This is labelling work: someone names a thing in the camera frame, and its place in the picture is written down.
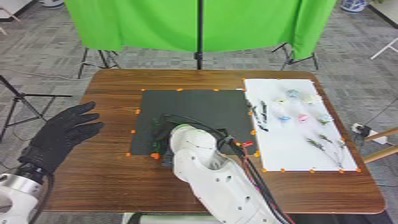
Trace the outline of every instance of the wooden table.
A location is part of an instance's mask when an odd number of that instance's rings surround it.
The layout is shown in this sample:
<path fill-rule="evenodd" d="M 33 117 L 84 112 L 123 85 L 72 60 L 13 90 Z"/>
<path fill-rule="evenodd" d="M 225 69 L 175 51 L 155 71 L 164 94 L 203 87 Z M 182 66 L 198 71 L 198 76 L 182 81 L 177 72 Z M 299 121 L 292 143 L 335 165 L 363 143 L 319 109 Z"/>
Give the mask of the wooden table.
<path fill-rule="evenodd" d="M 97 101 L 97 112 L 107 127 L 97 138 L 75 149 L 58 170 L 58 184 L 49 211 L 207 212 L 189 184 L 148 156 L 130 151 L 136 109 L 143 89 L 237 89 L 242 78 L 312 79 L 335 117 L 363 172 L 262 173 L 287 213 L 374 214 L 385 210 L 385 199 L 365 162 L 349 140 L 342 120 L 319 80 L 306 72 L 102 70 L 95 76 L 84 102 Z M 260 158 L 253 158 L 262 170 Z"/>

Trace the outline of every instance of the wall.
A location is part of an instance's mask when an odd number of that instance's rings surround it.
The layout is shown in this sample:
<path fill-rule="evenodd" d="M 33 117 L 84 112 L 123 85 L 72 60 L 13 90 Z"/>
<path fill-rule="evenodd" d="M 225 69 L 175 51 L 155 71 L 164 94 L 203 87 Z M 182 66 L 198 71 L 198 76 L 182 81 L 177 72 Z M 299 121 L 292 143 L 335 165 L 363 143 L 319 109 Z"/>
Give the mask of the wall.
<path fill-rule="evenodd" d="M 33 2 L 33 0 L 0 0 L 0 6 L 10 10 L 15 14 L 24 6 Z M 0 10 L 0 19 L 8 19 L 10 14 Z"/>
<path fill-rule="evenodd" d="M 398 24 L 398 0 L 386 0 L 383 4 L 372 4 L 372 5 Z"/>

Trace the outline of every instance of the black glove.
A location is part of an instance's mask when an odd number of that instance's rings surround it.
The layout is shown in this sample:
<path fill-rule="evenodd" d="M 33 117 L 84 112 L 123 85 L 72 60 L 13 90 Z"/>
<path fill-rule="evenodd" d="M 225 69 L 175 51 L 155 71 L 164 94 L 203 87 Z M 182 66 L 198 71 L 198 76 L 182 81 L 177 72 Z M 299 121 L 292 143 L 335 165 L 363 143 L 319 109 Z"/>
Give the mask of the black glove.
<path fill-rule="evenodd" d="M 100 133 L 104 123 L 91 123 L 100 114 L 84 114 L 97 107 L 91 102 L 66 109 L 49 120 L 45 127 L 24 149 L 20 162 L 33 163 L 52 174 L 74 147 Z"/>

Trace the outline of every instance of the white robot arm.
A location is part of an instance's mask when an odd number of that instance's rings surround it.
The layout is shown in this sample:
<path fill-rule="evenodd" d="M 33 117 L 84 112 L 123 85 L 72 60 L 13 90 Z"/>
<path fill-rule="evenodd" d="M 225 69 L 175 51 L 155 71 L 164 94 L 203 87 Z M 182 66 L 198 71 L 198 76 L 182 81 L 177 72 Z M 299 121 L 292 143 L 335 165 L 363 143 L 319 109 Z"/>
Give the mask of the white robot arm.
<path fill-rule="evenodd" d="M 24 176 L 3 174 L 0 176 L 0 205 L 10 208 L 0 213 L 3 224 L 29 224 L 29 215 L 38 204 L 42 184 Z"/>
<path fill-rule="evenodd" d="M 203 205 L 221 223 L 280 224 L 242 167 L 217 150 L 212 134 L 191 125 L 171 133 L 175 174 L 191 184 Z"/>

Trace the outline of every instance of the light stand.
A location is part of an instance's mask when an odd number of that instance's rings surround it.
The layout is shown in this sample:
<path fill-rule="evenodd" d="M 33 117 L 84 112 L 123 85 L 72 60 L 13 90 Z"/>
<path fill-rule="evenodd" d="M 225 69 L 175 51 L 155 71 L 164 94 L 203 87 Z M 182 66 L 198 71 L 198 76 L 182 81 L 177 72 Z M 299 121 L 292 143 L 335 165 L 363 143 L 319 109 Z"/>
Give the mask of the light stand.
<path fill-rule="evenodd" d="M 114 67 L 122 68 L 122 66 L 120 66 L 120 64 L 118 64 L 118 62 L 116 62 L 116 59 L 114 59 L 114 57 L 113 57 L 113 55 L 111 55 L 111 52 L 106 51 L 106 53 L 107 53 L 107 56 L 109 56 L 109 58 L 111 58 L 111 60 L 113 60 L 113 62 L 114 62 L 114 65 L 113 65 L 113 66 L 109 65 L 109 62 L 107 62 L 107 59 L 106 59 L 106 56 L 104 56 L 104 51 L 98 50 L 98 54 L 100 54 L 102 61 L 104 61 L 104 66 L 98 66 L 98 67 L 100 67 L 102 69 L 111 69 L 111 68 L 114 68 Z M 79 79 L 82 78 L 84 67 L 86 67 L 86 66 L 97 66 L 97 65 L 93 65 L 91 63 L 86 62 L 88 54 L 90 54 L 90 48 L 86 47 L 86 49 L 84 49 L 82 64 L 81 64 L 81 69 L 79 69 Z"/>
<path fill-rule="evenodd" d="M 281 46 L 274 49 L 274 51 L 273 51 L 273 53 L 276 53 L 278 50 L 283 49 L 283 52 L 285 52 L 287 61 L 285 61 L 285 64 L 283 64 L 281 71 L 285 70 L 287 65 L 294 65 L 294 64 L 301 63 L 303 61 L 306 61 L 308 59 L 313 59 L 313 62 L 315 62 L 315 69 L 321 70 L 321 65 L 319 65 L 319 60 L 317 60 L 317 55 L 315 55 L 315 53 L 313 53 L 313 55 L 312 55 L 308 58 L 305 58 L 305 59 L 301 59 L 301 60 L 296 61 L 296 59 L 294 59 L 294 57 L 292 57 L 292 56 L 294 56 L 294 50 L 292 50 L 292 52 L 289 53 L 287 44 L 289 44 L 289 43 L 283 43 L 283 45 L 281 45 Z"/>
<path fill-rule="evenodd" d="M 198 62 L 198 70 L 203 70 L 203 11 L 205 11 L 205 0 L 198 0 L 198 51 L 194 54 Z"/>
<path fill-rule="evenodd" d="M 11 85 L 8 79 L 4 78 L 4 76 L 0 75 L 0 84 L 4 84 L 6 88 L 10 89 L 10 91 L 13 92 L 15 94 L 15 99 L 13 99 L 13 104 L 11 104 L 11 110 L 10 110 L 10 115 L 8 115 L 8 118 L 6 118 L 6 123 L 4 123 L 4 129 L 3 129 L 3 133 L 0 133 L 0 142 L 3 142 L 3 139 L 4 139 L 4 134 L 6 134 L 6 130 L 10 127 L 42 119 L 43 121 L 47 121 L 47 118 L 45 118 L 45 114 L 47 114 L 47 111 L 49 111 L 49 108 L 52 106 L 52 103 L 54 103 L 54 100 L 58 97 L 72 97 L 72 95 L 50 95 L 50 94 L 26 94 L 22 92 L 18 92 L 15 86 Z M 47 107 L 43 109 L 43 111 L 40 112 L 38 109 L 34 108 L 29 100 L 27 100 L 27 96 L 34 96 L 34 97 L 49 97 L 52 98 L 49 104 L 47 104 Z M 17 104 L 18 102 L 24 103 L 24 105 L 27 106 L 29 110 L 33 111 L 34 113 L 34 117 L 11 123 L 11 118 L 13 118 L 13 114 L 15 114 L 15 109 L 17 109 Z"/>

